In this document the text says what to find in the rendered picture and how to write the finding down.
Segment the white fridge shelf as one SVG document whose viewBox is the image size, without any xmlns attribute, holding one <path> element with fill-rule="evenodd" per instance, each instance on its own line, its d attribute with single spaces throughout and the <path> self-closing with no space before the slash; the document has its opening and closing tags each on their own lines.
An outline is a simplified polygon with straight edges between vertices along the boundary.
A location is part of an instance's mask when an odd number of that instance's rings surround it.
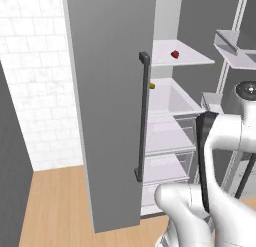
<svg viewBox="0 0 256 247">
<path fill-rule="evenodd" d="M 171 52 L 179 51 L 179 58 L 171 56 Z M 186 66 L 214 64 L 215 61 L 199 53 L 179 40 L 154 40 L 152 50 L 152 66 Z"/>
</svg>

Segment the dark grey cabinet panel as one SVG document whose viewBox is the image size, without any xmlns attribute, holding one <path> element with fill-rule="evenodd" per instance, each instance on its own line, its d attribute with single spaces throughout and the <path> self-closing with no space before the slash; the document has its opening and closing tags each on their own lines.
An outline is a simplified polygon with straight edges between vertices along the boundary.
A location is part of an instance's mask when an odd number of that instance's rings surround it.
<svg viewBox="0 0 256 247">
<path fill-rule="evenodd" d="M 0 247 L 18 247 L 33 169 L 0 63 Z"/>
</svg>

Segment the clear fridge drawer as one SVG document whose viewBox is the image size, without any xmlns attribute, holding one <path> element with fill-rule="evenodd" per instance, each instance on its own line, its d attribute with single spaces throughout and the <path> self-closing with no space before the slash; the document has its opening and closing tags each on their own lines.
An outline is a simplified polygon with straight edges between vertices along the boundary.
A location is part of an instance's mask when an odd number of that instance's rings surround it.
<svg viewBox="0 0 256 247">
<path fill-rule="evenodd" d="M 195 135 L 193 121 L 176 120 L 171 115 L 148 118 L 146 153 L 157 154 L 169 151 L 194 151 Z"/>
<path fill-rule="evenodd" d="M 143 184 L 188 180 L 193 158 L 194 151 L 147 156 Z"/>
</svg>

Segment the grey closed fridge door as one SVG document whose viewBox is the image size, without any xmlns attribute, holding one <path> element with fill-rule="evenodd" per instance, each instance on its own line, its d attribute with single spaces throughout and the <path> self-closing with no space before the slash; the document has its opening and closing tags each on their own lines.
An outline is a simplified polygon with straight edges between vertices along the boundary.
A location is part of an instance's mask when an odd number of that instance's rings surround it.
<svg viewBox="0 0 256 247">
<path fill-rule="evenodd" d="M 143 64 L 156 0 L 63 0 L 91 224 L 104 232 L 140 222 Z"/>
</svg>

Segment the open fridge door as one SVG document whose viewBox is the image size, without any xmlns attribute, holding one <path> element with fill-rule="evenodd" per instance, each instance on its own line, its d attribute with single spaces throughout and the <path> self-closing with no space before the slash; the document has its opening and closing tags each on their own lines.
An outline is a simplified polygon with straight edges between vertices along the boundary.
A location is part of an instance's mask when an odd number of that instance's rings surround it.
<svg viewBox="0 0 256 247">
<path fill-rule="evenodd" d="M 247 0 L 238 30 L 256 37 L 256 0 Z M 252 119 L 253 129 L 250 133 L 256 137 L 256 70 L 233 69 L 229 65 L 221 107 L 225 114 L 240 115 L 242 124 L 246 119 Z M 252 154 L 256 154 L 256 151 L 249 152 L 245 148 L 232 153 L 225 176 L 225 189 L 234 197 Z M 249 183 L 250 192 L 256 195 L 255 166 L 256 162 L 245 187 Z"/>
</svg>

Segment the white fridge shelf tray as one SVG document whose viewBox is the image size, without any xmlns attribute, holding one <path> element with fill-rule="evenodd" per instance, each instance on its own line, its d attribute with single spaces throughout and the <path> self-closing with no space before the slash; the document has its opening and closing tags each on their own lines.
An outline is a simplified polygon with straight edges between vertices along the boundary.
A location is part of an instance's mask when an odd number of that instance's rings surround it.
<svg viewBox="0 0 256 247">
<path fill-rule="evenodd" d="M 149 91 L 149 113 L 186 115 L 204 112 L 187 92 L 172 78 L 152 79 L 155 85 Z"/>
</svg>

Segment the white fridge door bin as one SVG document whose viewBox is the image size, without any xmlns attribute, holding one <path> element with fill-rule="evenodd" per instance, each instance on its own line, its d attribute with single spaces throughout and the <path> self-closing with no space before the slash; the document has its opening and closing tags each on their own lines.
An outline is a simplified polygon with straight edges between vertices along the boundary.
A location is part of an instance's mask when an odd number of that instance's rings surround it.
<svg viewBox="0 0 256 247">
<path fill-rule="evenodd" d="M 217 30 L 214 46 L 231 68 L 256 70 L 256 37 L 242 30 Z"/>
</svg>

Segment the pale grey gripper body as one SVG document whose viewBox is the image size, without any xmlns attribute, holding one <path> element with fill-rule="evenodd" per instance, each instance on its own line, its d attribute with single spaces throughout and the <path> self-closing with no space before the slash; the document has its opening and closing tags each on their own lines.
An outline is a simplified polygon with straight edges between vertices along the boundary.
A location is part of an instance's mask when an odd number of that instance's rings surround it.
<svg viewBox="0 0 256 247">
<path fill-rule="evenodd" d="M 203 92 L 201 97 L 201 107 L 206 111 L 223 113 L 221 107 L 222 95 L 218 93 Z"/>
</svg>

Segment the grey fridge body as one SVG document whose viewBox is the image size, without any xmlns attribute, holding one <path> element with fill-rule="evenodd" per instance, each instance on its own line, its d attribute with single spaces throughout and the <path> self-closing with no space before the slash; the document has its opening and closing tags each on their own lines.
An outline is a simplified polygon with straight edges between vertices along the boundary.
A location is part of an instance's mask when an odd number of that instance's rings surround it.
<svg viewBox="0 0 256 247">
<path fill-rule="evenodd" d="M 238 0 L 156 0 L 154 40 L 179 40 L 215 61 L 214 64 L 151 67 L 151 80 L 174 79 L 199 105 L 203 92 L 217 88 L 223 59 L 213 46 L 215 31 L 228 28 L 235 19 Z M 197 181 L 196 117 L 198 114 L 171 115 L 176 120 L 192 120 L 195 150 L 190 178 L 182 181 L 165 181 L 144 185 L 142 188 L 143 217 L 159 215 L 161 210 L 154 200 L 154 192 L 162 183 L 194 183 Z M 181 153 L 190 151 L 169 151 Z"/>
</svg>

